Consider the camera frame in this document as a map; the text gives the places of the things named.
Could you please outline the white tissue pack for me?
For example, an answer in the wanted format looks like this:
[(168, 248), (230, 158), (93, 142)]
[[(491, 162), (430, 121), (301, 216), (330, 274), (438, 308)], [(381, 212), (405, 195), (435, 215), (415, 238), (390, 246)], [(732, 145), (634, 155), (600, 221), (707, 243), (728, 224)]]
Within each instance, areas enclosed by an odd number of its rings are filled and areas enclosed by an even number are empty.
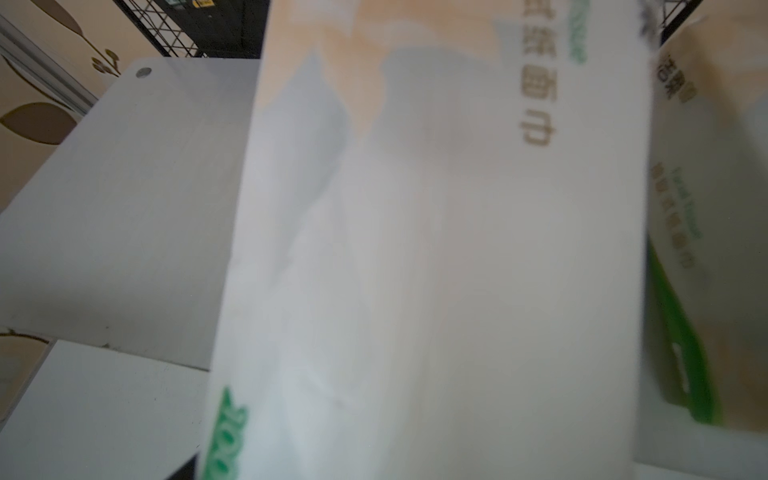
[(274, 1), (199, 479), (629, 479), (649, 1)]
[(698, 422), (767, 428), (767, 7), (680, 29), (654, 68), (649, 274)]

